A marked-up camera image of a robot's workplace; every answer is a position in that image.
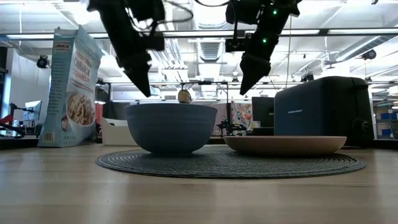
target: computer monitor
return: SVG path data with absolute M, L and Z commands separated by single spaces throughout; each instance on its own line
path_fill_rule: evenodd
M 27 111 L 24 111 L 22 117 L 24 121 L 38 121 L 40 119 L 40 111 L 42 110 L 42 101 L 38 100 L 25 103 L 25 109 Z
M 261 127 L 274 127 L 274 98 L 252 97 L 253 121 L 260 121 Z

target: ceiling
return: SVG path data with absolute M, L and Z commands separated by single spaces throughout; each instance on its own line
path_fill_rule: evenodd
M 225 7 L 203 9 L 189 0 L 176 0 L 175 2 L 193 9 L 194 21 L 222 21 L 224 19 Z M 217 4 L 222 0 L 202 0 Z M 181 9 L 165 3 L 166 13 L 169 18 L 181 19 L 187 17 L 187 13 Z M 383 1 L 379 0 L 376 5 L 371 5 L 369 0 L 303 0 L 299 5 L 301 15 L 293 17 L 285 25 L 285 29 L 322 29 L 322 28 L 368 28 L 368 27 L 396 27 L 398 26 L 398 0 Z M 0 0 L 0 34 L 18 33 L 48 33 L 53 32 L 54 28 L 76 29 L 79 20 L 88 20 L 89 23 L 83 25 L 88 32 L 105 32 L 98 13 L 88 14 L 82 12 L 81 6 L 77 1 L 16 1 Z M 194 30 L 194 21 L 167 24 L 167 30 Z M 238 25 L 238 29 L 254 30 L 256 26 L 245 24 Z M 315 78 L 324 75 L 346 75 L 365 77 L 372 76 L 373 81 L 396 80 L 398 70 L 394 69 L 398 51 L 398 38 L 391 38 L 385 43 L 379 43 L 373 49 L 377 52 L 374 60 L 364 60 L 351 58 L 341 63 L 333 65 L 334 69 L 326 69 L 323 65 L 326 60 L 332 60 L 333 56 L 348 47 L 360 43 L 366 37 L 281 37 L 271 57 L 272 70 L 270 78 L 275 82 L 300 81 L 300 76 L 306 72 L 312 72 Z M 212 39 L 213 41 L 224 41 L 223 39 Z M 198 40 L 196 39 L 176 39 L 178 51 L 186 66 L 184 70 L 163 70 L 161 63 L 152 55 L 151 81 L 162 82 L 167 76 L 184 77 L 183 81 L 197 80 L 203 77 L 213 77 L 214 80 L 231 80 L 233 72 L 238 72 L 237 77 L 241 77 L 242 71 L 239 62 L 241 52 L 223 53 L 218 64 L 201 64 L 203 61 L 199 57 Z M 97 40 L 98 45 L 109 53 L 110 41 Z M 50 55 L 52 41 L 5 41 L 0 43 L 8 47 L 15 47 L 22 54 L 29 58 L 37 58 L 38 55 Z M 167 52 L 169 58 L 173 59 L 173 52 Z M 116 65 L 112 56 L 107 56 L 101 64 L 100 76 L 110 82 L 128 82 L 129 79 L 122 73 Z

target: wall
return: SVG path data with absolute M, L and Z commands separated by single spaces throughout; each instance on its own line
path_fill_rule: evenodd
M 36 62 L 19 56 L 15 49 L 8 49 L 7 69 L 9 98 L 5 102 L 23 108 L 27 102 L 42 100 L 40 119 L 36 123 L 43 123 L 49 103 L 51 69 L 37 68 Z M 8 105 L 3 105 L 2 115 L 5 113 L 9 113 Z M 22 120 L 22 115 L 23 111 L 15 111 L 14 119 Z

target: white container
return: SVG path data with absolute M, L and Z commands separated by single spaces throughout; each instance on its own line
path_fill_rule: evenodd
M 127 121 L 102 118 L 101 129 L 105 146 L 137 146 L 130 135 Z

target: round placemat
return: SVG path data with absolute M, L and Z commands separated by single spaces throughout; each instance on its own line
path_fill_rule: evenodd
M 142 175 L 217 179 L 276 179 L 344 174 L 366 163 L 343 154 L 323 157 L 256 157 L 228 147 L 204 147 L 189 156 L 159 156 L 144 150 L 100 156 L 104 168 Z

